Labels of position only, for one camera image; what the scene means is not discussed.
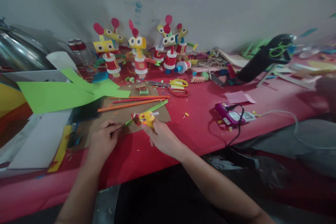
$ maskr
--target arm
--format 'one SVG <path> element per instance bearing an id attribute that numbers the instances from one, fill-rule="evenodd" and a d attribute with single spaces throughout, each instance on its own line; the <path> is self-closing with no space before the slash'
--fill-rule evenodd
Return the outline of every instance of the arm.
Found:
<path id="1" fill-rule="evenodd" d="M 66 199 L 56 224 L 92 223 L 100 171 L 117 144 L 123 124 L 104 121 L 92 134 L 87 159 Z"/>
<path id="2" fill-rule="evenodd" d="M 249 223 L 274 223 L 239 187 L 181 143 L 166 124 L 154 120 L 153 125 L 155 131 L 141 125 L 149 135 L 151 145 L 180 161 L 211 204 L 236 214 Z"/>

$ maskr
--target wooden stick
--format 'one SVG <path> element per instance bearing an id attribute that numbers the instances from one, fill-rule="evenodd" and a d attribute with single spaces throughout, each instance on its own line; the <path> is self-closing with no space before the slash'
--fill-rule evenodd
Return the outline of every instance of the wooden stick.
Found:
<path id="1" fill-rule="evenodd" d="M 130 96 L 129 99 L 136 99 L 136 98 L 153 98 L 153 99 L 159 99 L 159 98 L 170 98 L 170 96 Z M 109 99 L 125 99 L 124 97 L 109 97 Z"/>
<path id="2" fill-rule="evenodd" d="M 137 98 L 137 99 L 128 99 L 128 100 L 121 100 L 121 101 L 115 101 L 115 103 L 124 103 L 124 102 L 135 102 L 135 101 L 141 101 L 141 100 L 153 100 L 155 98 Z"/>
<path id="3" fill-rule="evenodd" d="M 118 105 L 118 106 L 105 107 L 105 108 L 98 109 L 98 112 L 104 112 L 104 111 L 121 109 L 121 108 L 123 109 L 123 108 L 126 108 L 126 107 L 133 107 L 133 106 L 152 103 L 152 102 L 156 102 L 156 101 L 158 102 L 158 101 L 162 101 L 162 100 L 165 100 L 165 99 L 154 99 L 154 100 L 148 100 L 148 101 L 139 101 L 137 103 L 130 103 L 130 104 L 123 104 L 123 105 Z"/>

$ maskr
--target orange stick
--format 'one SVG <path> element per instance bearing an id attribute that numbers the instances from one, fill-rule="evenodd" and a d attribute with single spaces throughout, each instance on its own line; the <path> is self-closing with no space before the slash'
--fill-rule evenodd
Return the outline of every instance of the orange stick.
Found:
<path id="1" fill-rule="evenodd" d="M 118 106 L 111 106 L 111 107 L 105 107 L 105 108 L 101 108 L 98 109 L 98 112 L 104 112 L 104 111 L 109 111 L 109 110 L 115 110 L 115 109 L 123 109 L 126 107 L 133 107 L 133 106 L 138 106 L 138 105 L 142 105 L 142 104 L 147 104 L 147 103 L 152 103 L 152 102 L 158 102 L 158 101 L 162 101 L 165 99 L 155 99 L 155 100 L 149 100 L 149 101 L 139 101 L 137 103 L 130 103 L 130 104 L 123 104 L 123 105 L 118 105 Z"/>
<path id="2" fill-rule="evenodd" d="M 109 99 L 135 99 L 135 98 L 170 98 L 170 96 L 130 96 L 127 98 L 123 98 L 123 97 L 109 97 Z"/>

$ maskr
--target scissors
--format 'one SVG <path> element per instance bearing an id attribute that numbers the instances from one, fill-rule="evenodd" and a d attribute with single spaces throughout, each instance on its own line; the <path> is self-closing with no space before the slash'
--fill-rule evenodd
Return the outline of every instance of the scissors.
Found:
<path id="1" fill-rule="evenodd" d="M 175 86 L 180 86 L 180 87 L 186 87 L 189 86 L 188 82 L 182 79 L 175 79 L 171 80 L 169 83 L 162 83 L 162 82 L 155 82 L 155 81 L 148 81 L 149 84 L 153 86 L 161 86 L 165 87 L 168 89 L 168 91 L 177 97 L 185 98 L 188 96 L 189 92 L 186 89 L 175 89 L 171 88 L 170 85 L 175 85 Z"/>

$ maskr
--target hand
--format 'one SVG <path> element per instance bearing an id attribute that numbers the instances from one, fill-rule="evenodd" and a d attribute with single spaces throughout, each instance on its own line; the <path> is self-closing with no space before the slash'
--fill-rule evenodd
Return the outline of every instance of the hand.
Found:
<path id="1" fill-rule="evenodd" d="M 187 146 L 175 136 L 165 123 L 154 119 L 153 125 L 154 130 L 147 125 L 141 124 L 142 129 L 150 137 L 151 146 L 155 146 L 164 154 L 181 161 L 185 151 L 188 149 Z"/>
<path id="2" fill-rule="evenodd" d="M 115 124 L 112 120 L 106 120 L 99 125 L 99 130 L 93 132 L 91 136 L 87 163 L 103 167 L 117 144 L 123 125 L 123 123 Z"/>

